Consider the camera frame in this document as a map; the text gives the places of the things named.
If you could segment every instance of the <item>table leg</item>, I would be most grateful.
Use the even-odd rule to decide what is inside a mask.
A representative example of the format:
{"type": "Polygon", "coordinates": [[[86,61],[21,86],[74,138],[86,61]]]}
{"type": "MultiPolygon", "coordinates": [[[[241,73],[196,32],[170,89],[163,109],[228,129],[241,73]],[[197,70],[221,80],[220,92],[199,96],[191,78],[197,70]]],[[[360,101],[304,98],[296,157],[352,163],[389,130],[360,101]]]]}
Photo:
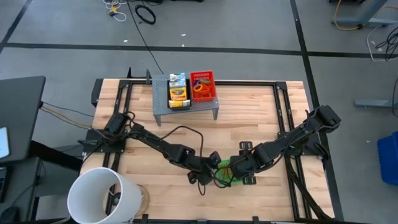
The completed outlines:
{"type": "Polygon", "coordinates": [[[162,117],[161,117],[161,115],[154,115],[154,117],[155,117],[157,125],[161,126],[162,125],[162,117]]]}
{"type": "Polygon", "coordinates": [[[69,156],[35,141],[30,142],[29,156],[38,156],[44,161],[52,162],[77,171],[80,170],[83,163],[82,160],[76,157],[69,156]]]}
{"type": "Polygon", "coordinates": [[[214,120],[217,120],[217,117],[218,117],[218,108],[212,109],[212,111],[213,111],[213,119],[214,119],[214,120]]]}

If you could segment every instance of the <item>desk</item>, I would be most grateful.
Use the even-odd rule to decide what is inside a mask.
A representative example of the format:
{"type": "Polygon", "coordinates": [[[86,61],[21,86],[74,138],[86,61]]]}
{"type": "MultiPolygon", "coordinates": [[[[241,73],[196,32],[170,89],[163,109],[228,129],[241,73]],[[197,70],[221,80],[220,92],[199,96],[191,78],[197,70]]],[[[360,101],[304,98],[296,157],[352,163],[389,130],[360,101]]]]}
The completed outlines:
{"type": "Polygon", "coordinates": [[[69,169],[80,170],[81,160],[32,141],[41,107],[45,77],[0,80],[0,128],[7,128],[10,154],[0,164],[38,156],[69,169]]]}
{"type": "MultiPolygon", "coordinates": [[[[103,129],[113,113],[118,79],[105,79],[99,94],[93,127],[103,129]]],[[[294,123],[306,118],[308,102],[302,82],[287,82],[294,123]]],[[[171,114],[164,118],[162,126],[156,125],[152,114],[152,87],[134,85],[130,111],[135,112],[135,122],[163,136],[178,125],[186,125],[203,133],[203,156],[218,151],[222,159],[237,155],[240,141],[252,141],[254,145],[277,138],[279,124],[275,99],[269,86],[217,86],[220,110],[213,120],[211,111],[171,114]]],[[[197,134],[181,129],[167,138],[198,149],[197,134]]],[[[81,173],[101,167],[104,154],[94,153],[83,164],[81,173]]],[[[321,160],[315,156],[302,157],[307,189],[319,206],[330,216],[333,209],[321,160]]],[[[118,172],[143,185],[149,192],[150,204],[146,213],[149,219],[173,220],[293,220],[289,186],[284,161],[257,176],[257,185],[238,185],[218,189],[213,183],[206,186],[201,196],[197,185],[188,183],[188,170],[169,164],[160,153],[145,144],[128,139],[121,156],[118,172]]],[[[300,216],[303,203],[298,197],[300,216]]]]}

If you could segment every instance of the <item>green toy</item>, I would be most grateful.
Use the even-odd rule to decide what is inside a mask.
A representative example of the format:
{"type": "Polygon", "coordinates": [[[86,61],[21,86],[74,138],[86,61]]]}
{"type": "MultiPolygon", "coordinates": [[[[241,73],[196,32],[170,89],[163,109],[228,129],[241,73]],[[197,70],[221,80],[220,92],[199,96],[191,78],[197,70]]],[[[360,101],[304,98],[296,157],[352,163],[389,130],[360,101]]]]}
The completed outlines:
{"type": "MultiPolygon", "coordinates": [[[[216,173],[216,177],[220,180],[223,180],[227,183],[231,181],[232,171],[230,168],[226,168],[229,164],[229,159],[223,160],[218,164],[218,168],[220,171],[216,173]]],[[[234,178],[231,182],[231,185],[240,184],[242,182],[241,179],[234,178]]]]}

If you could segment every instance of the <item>blue container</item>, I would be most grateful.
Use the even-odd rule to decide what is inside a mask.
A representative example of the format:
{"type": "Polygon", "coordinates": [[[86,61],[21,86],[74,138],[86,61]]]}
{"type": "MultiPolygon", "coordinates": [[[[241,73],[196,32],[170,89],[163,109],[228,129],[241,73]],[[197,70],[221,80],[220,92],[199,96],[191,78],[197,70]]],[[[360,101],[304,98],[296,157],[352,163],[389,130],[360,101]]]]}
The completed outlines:
{"type": "Polygon", "coordinates": [[[381,177],[385,183],[398,185],[398,131],[377,141],[381,177]]]}

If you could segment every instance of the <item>yellow cable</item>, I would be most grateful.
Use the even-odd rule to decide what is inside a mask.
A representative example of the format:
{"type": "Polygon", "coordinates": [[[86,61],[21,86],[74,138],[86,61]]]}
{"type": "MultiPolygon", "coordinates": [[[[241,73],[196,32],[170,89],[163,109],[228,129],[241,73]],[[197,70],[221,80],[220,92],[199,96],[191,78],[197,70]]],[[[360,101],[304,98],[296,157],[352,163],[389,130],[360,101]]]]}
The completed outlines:
{"type": "Polygon", "coordinates": [[[358,26],[353,27],[353,28],[342,28],[337,25],[336,17],[337,17],[337,12],[338,12],[338,8],[340,7],[340,4],[341,4],[341,0],[338,1],[336,11],[335,11],[335,26],[337,27],[337,29],[339,29],[339,30],[356,30],[356,29],[358,29],[359,28],[358,26]]]}
{"type": "MultiPolygon", "coordinates": [[[[356,30],[356,29],[358,29],[358,28],[359,28],[358,26],[353,27],[353,28],[342,28],[342,27],[340,27],[340,26],[337,25],[336,17],[337,17],[338,8],[340,7],[341,1],[342,1],[342,0],[339,0],[339,1],[338,1],[337,7],[336,7],[336,11],[335,11],[335,26],[336,26],[337,29],[339,29],[339,30],[356,30]]],[[[398,9],[398,6],[384,6],[384,7],[382,7],[382,8],[374,15],[374,17],[377,18],[377,17],[379,16],[380,12],[381,12],[384,8],[398,9]]]]}
{"type": "Polygon", "coordinates": [[[70,122],[72,122],[72,123],[75,123],[75,124],[79,125],[79,126],[82,126],[82,127],[85,127],[85,128],[91,128],[91,126],[89,126],[89,125],[85,125],[85,124],[81,124],[81,123],[79,123],[79,122],[76,122],[76,121],[74,121],[74,120],[68,118],[67,116],[65,116],[65,115],[63,115],[63,114],[61,114],[61,113],[59,113],[58,111],[51,110],[50,108],[48,108],[48,107],[46,107],[46,106],[42,106],[42,108],[43,108],[43,109],[46,109],[46,110],[48,110],[48,111],[50,111],[50,112],[52,112],[52,113],[55,113],[55,114],[57,114],[57,115],[59,115],[59,116],[65,118],[65,119],[67,119],[68,121],[70,121],[70,122]]]}

